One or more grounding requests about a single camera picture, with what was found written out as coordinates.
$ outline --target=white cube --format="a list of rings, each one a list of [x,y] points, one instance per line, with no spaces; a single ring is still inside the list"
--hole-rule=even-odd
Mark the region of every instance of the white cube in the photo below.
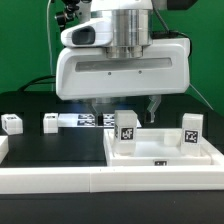
[[[114,152],[133,154],[136,148],[137,114],[133,110],[117,110],[114,122]]]
[[[2,129],[8,135],[23,133],[23,121],[16,114],[4,114],[1,116]]]
[[[186,155],[201,155],[203,115],[184,114],[182,122],[181,152]]]
[[[44,133],[58,133],[58,114],[49,113],[44,115]]]

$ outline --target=cable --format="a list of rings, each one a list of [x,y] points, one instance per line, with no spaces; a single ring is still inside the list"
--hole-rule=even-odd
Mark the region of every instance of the cable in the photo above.
[[[30,82],[28,82],[27,84],[21,86],[17,91],[24,92],[24,90],[26,88],[28,88],[29,86],[31,86],[31,85],[36,85],[36,84],[50,84],[50,82],[48,82],[48,83],[47,82],[45,82],[45,83],[42,82],[41,83],[39,81],[43,81],[43,80],[46,80],[46,79],[52,79],[52,78],[56,78],[56,76],[55,75],[48,75],[48,76],[42,76],[42,77],[33,79]]]
[[[48,39],[48,49],[49,49],[49,57],[50,57],[50,71],[53,74],[53,56],[52,56],[52,45],[51,45],[51,30],[50,30],[50,5],[51,1],[48,1],[47,4],[47,39]]]
[[[151,1],[152,1],[152,6],[153,6],[153,11],[155,12],[157,18],[161,22],[161,24],[162,24],[163,28],[165,29],[165,31],[167,33],[169,33],[170,29],[169,29],[168,25],[166,24],[166,22],[164,21],[164,19],[162,18],[162,16],[160,15],[160,13],[159,13],[159,11],[158,11],[158,9],[156,7],[155,1],[154,0],[151,0]]]
[[[211,104],[205,99],[205,97],[190,83],[190,87],[204,100],[211,110],[214,110]]]

